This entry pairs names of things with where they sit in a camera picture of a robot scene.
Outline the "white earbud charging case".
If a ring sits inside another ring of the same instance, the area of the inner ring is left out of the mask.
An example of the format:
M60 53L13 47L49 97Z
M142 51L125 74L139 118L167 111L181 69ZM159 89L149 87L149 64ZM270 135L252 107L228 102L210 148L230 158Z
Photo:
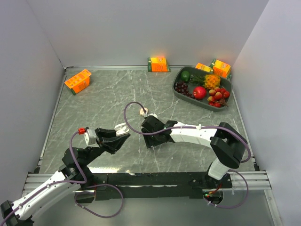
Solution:
M116 131L117 137L125 135L125 134L129 134L129 127L127 126L126 123L118 124L114 127L114 129Z

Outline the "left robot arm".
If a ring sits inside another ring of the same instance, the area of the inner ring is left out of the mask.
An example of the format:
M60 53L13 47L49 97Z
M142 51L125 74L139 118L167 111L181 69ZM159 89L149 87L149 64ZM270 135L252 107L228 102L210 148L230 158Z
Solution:
M3 202L0 206L2 226L31 226L34 217L68 194L90 188L94 182L94 175L88 165L104 152L115 154L130 137L127 128L80 128L72 137L77 135L84 135L86 148L73 147L71 139L59 170L23 198Z

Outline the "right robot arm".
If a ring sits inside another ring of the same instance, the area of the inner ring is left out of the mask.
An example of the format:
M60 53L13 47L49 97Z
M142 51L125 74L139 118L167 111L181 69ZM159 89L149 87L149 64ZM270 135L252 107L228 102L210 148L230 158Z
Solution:
M243 162L245 150L249 150L247 141L228 123L203 127L178 121L161 122L154 116L148 116L142 123L141 132L147 148L163 143L192 143L209 147L216 155L211 163L206 184L217 187L230 169L237 169Z

